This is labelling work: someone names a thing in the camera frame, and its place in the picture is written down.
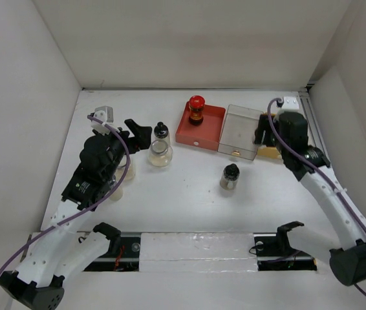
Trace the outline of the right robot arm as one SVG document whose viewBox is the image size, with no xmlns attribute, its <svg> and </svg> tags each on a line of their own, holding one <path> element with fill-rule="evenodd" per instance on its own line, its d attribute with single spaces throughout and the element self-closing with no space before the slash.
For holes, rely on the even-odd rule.
<svg viewBox="0 0 366 310">
<path fill-rule="evenodd" d="M 285 167 L 317 201 L 338 239 L 307 229 L 301 222 L 280 226 L 275 238 L 282 254 L 301 250 L 327 264 L 345 286 L 366 280 L 366 219 L 339 184 L 325 153 L 309 144 L 302 114 L 261 114 L 254 143 L 275 147 Z"/>
</svg>

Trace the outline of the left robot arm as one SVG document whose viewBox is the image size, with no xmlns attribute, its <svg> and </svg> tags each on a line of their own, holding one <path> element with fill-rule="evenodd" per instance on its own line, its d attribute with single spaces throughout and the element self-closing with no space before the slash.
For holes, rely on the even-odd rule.
<svg viewBox="0 0 366 310">
<path fill-rule="evenodd" d="M 88 119 L 92 135 L 83 144 L 78 166 L 48 224 L 18 251 L 26 256 L 15 269 L 1 269 L 0 286 L 28 309 L 56 309 L 73 276 L 96 258 L 120 250 L 120 230 L 104 222 L 92 228 L 76 248 L 72 245 L 98 206 L 119 190 L 131 155 L 151 146 L 152 128 L 127 119 L 126 130 L 115 129 L 95 114 Z"/>
</svg>

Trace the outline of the red-capped sauce bottle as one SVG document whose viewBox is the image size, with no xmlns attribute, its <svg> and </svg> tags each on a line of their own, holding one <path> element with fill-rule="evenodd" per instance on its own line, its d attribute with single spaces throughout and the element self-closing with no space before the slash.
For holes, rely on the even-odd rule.
<svg viewBox="0 0 366 310">
<path fill-rule="evenodd" d="M 189 101 L 189 122 L 192 125 L 200 125 L 203 122 L 203 110 L 205 99 L 200 95 L 190 97 Z"/>
</svg>

